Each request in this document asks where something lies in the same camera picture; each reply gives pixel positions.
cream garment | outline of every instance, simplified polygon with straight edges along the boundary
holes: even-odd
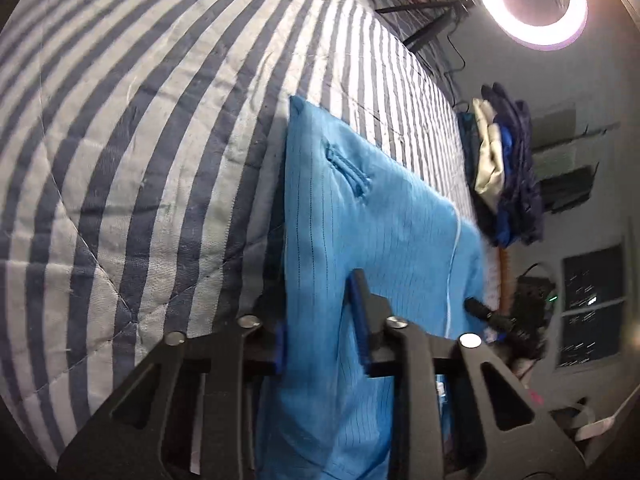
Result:
[[[473,99],[472,105],[481,142],[476,193],[495,213],[498,211],[498,200],[500,200],[500,194],[504,187],[500,126],[494,123],[495,111],[489,101]]]

wall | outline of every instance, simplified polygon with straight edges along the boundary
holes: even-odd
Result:
[[[511,251],[514,272],[544,260],[560,280],[562,258],[613,245],[623,235],[628,238],[630,228],[640,238],[640,193],[636,192],[640,182],[640,32],[619,0],[588,3],[584,33],[571,46],[555,52],[531,50],[512,41],[481,6],[452,36],[466,59],[466,70],[456,75],[463,98],[478,96],[483,83],[500,81],[512,97],[529,103],[534,116],[575,103],[577,131],[587,125],[622,122],[601,145],[585,148],[601,161],[591,200],[564,214],[546,215],[545,240]],[[457,55],[444,38],[441,42],[452,65],[457,66]],[[632,254],[640,253],[635,249]],[[628,264],[630,272],[639,268],[637,262]],[[633,300],[630,307],[636,307]],[[634,316],[629,314],[627,330]],[[610,415],[639,380],[637,353],[627,341],[621,355],[598,365],[555,370],[559,321],[555,316],[549,356],[537,365],[532,387],[550,407],[588,395],[596,416]]]

dark jacket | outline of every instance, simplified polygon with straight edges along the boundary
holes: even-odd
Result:
[[[506,126],[513,137],[512,171],[505,176],[498,208],[506,209],[512,236],[527,245],[542,240],[543,206],[540,186],[533,173],[529,107],[524,101],[511,101],[500,83],[494,83],[493,87],[482,85],[482,98],[494,108],[495,121]]]

striped mattress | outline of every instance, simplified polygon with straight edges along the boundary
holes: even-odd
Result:
[[[473,213],[455,115],[357,0],[21,0],[0,35],[0,393],[51,464],[282,252],[288,97]]]

bright blue garment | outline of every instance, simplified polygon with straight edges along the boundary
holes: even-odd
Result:
[[[259,477],[386,479],[393,380],[363,373],[342,306],[345,279],[363,268],[395,314],[437,335],[449,283],[450,336],[481,333],[463,310],[466,297],[482,298],[478,232],[419,178],[298,97],[290,99],[285,218],[288,356],[263,398]]]
[[[502,161],[504,164],[504,181],[509,183],[514,175],[511,168],[511,153],[513,151],[513,137],[509,128],[500,125],[500,139],[502,140]],[[516,237],[511,237],[511,227],[509,225],[509,213],[504,203],[498,204],[498,213],[495,217],[495,240],[500,247],[509,247]]]

